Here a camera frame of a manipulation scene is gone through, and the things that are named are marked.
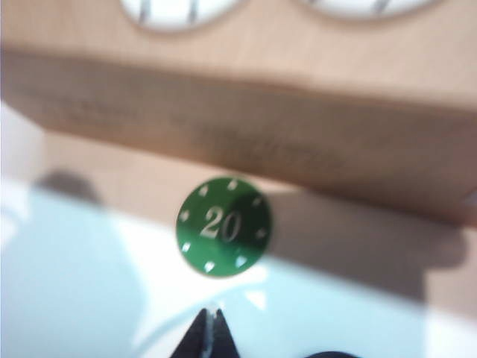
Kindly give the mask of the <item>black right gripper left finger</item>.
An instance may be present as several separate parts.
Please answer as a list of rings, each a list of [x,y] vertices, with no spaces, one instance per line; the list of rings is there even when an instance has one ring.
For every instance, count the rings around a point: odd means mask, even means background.
[[[213,316],[203,308],[178,345],[178,357],[209,357],[213,341]]]

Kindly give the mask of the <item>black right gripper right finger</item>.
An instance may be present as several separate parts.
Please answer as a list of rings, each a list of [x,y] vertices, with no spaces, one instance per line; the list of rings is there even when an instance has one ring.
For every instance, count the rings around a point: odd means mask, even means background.
[[[213,323],[213,358],[239,358],[239,351],[230,332],[223,311],[218,309]]]

